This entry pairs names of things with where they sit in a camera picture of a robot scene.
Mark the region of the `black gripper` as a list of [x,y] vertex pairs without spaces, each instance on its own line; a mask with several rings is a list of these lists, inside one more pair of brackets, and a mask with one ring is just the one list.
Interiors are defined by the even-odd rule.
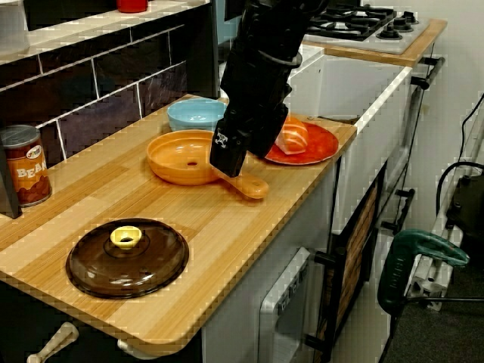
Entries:
[[228,62],[222,90],[229,103],[214,131],[209,162],[230,178],[239,176],[247,149],[264,158],[287,118],[289,62]]

